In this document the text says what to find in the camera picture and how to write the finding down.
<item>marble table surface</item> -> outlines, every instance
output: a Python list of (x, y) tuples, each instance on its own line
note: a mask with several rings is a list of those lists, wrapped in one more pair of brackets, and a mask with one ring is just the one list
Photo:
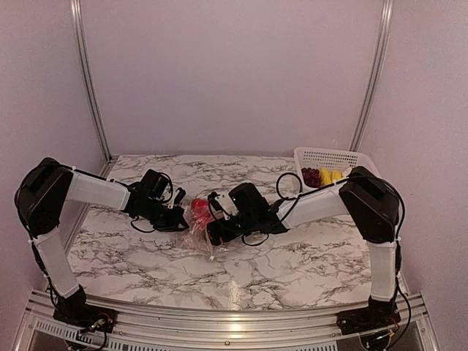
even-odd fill
[[(109, 178), (130, 184), (149, 168), (169, 174), (175, 187), (194, 197), (206, 199), (212, 191), (251, 181), (269, 201), (277, 199), (277, 177), (295, 169), (293, 159), (284, 157), (120, 156)], [(292, 181), (284, 183), (292, 189)], [(332, 306), (365, 301), (370, 293), (369, 252), (349, 216), (270, 235), (256, 247), (238, 238), (216, 247), (213, 260), (186, 245), (186, 233), (144, 234), (129, 222), (126, 214), (91, 207), (68, 255), (88, 294), (160, 306), (255, 310)]]

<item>aluminum frame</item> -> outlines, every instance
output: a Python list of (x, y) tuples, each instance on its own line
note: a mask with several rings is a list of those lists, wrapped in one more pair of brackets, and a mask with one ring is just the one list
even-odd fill
[(83, 29), (83, 18), (81, 16), (81, 0), (70, 0), (70, 7), (72, 10), (72, 19), (75, 27), (75, 39), (80, 57), (81, 73), (86, 88), (86, 95), (88, 97), (88, 103), (91, 110), (91, 117), (93, 119), (93, 124), (96, 130), (102, 155), (106, 162), (110, 162), (113, 157), (105, 135), (104, 124), (102, 123), (101, 113), (97, 104), (96, 92), (94, 90), (93, 80), (91, 78), (91, 69), (89, 68), (88, 51), (86, 49), (85, 32)]
[[(105, 306), (118, 312), (114, 332), (109, 335), (109, 345), (145, 344), (171, 351), (189, 350), (303, 350), (318, 344), (358, 337), (343, 336), (336, 326), (336, 313), (366, 306), (367, 302), (349, 303), (313, 309), (280, 311), (219, 311), (150, 306), (108, 298), (88, 297), (88, 302)], [(420, 323), (430, 336), (430, 322), (420, 294), (409, 296), (412, 321)], [(407, 306), (397, 300), (402, 316), (407, 321)], [(26, 307), (14, 351), (27, 351), (31, 344), (37, 321), (74, 331), (77, 327), (53, 320), (53, 305), (46, 292), (34, 290)], [(99, 335), (88, 335), (99, 344)], [(435, 341), (426, 338), (425, 351), (438, 351)]]
[(390, 34), (390, 23), (393, 14), (393, 0), (384, 0), (382, 7), (382, 17), (380, 18), (379, 36), (375, 49), (374, 62), (372, 64), (371, 76), (367, 85), (366, 95), (358, 119), (354, 136), (352, 137), (350, 151), (357, 151), (361, 145), (367, 122), (371, 114), (372, 104), (375, 98), (375, 91), (382, 75), (383, 63), (388, 46), (388, 36)]

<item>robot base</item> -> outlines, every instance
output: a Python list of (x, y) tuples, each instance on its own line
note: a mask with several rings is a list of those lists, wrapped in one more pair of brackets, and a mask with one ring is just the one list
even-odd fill
[(369, 307), (362, 309), (352, 309), (350, 311), (342, 311), (337, 314), (338, 320), (336, 324), (341, 329), (343, 335), (353, 333), (362, 333), (371, 331), (372, 329), (386, 328), (393, 325), (395, 322), (401, 322), (401, 317), (396, 309), (386, 315), (376, 314)]
[(82, 328), (88, 328), (98, 320), (105, 318), (107, 322), (102, 326), (106, 333), (112, 333), (114, 325), (116, 324), (117, 312), (113, 309), (106, 309), (105, 307), (84, 305), (84, 315), (87, 316), (87, 320), (76, 320), (71, 317), (64, 316), (59, 311), (55, 310), (53, 313), (53, 319), (66, 324), (76, 325)]

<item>black cable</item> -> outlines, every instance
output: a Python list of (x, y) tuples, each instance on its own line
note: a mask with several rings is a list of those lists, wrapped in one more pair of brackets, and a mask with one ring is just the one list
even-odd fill
[(263, 239), (261, 242), (256, 243), (256, 244), (248, 244), (248, 243), (246, 243), (245, 237), (246, 237), (245, 234), (241, 236), (241, 240), (242, 240), (242, 243), (243, 243), (244, 245), (247, 245), (247, 246), (260, 246), (260, 245), (263, 244), (265, 241), (267, 241), (268, 238), (270, 238), (270, 234), (267, 234), (265, 239)]
[(101, 329), (102, 332), (104, 333), (104, 341), (102, 345), (99, 347), (99, 349), (95, 349), (95, 351), (101, 351), (104, 349), (105, 345), (107, 344), (107, 333), (105, 332), (104, 328), (102, 328), (101, 326), (97, 327), (97, 329)]
[(279, 182), (283, 179), (285, 176), (293, 176), (299, 181), (299, 193), (302, 193), (303, 190), (303, 185), (302, 185), (302, 180), (299, 178), (299, 175), (297, 175), (294, 172), (286, 172), (281, 174), (278, 179), (276, 180), (276, 193), (278, 194), (279, 198), (282, 200), (294, 200), (294, 197), (285, 197), (281, 195), (281, 192), (279, 191)]
[(140, 217), (136, 216), (132, 221), (130, 221), (130, 225), (132, 226), (133, 229), (138, 230), (139, 232), (145, 233), (145, 234), (152, 233), (152, 232), (154, 232), (156, 230), (156, 229), (153, 229), (153, 230), (140, 229), (139, 227), (137, 227), (136, 225), (133, 224), (134, 222), (137, 222), (139, 219), (140, 219)]
[(408, 328), (410, 327), (410, 323), (411, 323), (411, 305), (410, 305), (410, 301), (408, 300), (407, 296), (401, 291), (400, 284), (398, 282), (396, 283), (396, 288), (397, 288), (399, 294), (404, 299), (404, 302), (406, 302), (406, 304), (408, 306), (408, 321), (407, 321), (407, 324), (404, 326), (404, 329), (401, 332), (401, 334), (398, 336), (398, 338), (395, 339), (395, 341), (389, 347), (387, 347), (387, 350), (391, 349), (393, 346), (395, 346), (395, 344), (398, 341), (401, 340), (403, 335), (407, 332)]

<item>red grapes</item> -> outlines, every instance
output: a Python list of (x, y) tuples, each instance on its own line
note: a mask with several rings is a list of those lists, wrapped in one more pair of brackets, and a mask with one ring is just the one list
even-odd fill
[(320, 188), (322, 186), (322, 179), (320, 177), (320, 171), (313, 168), (303, 168), (302, 177), (304, 183), (311, 188)]

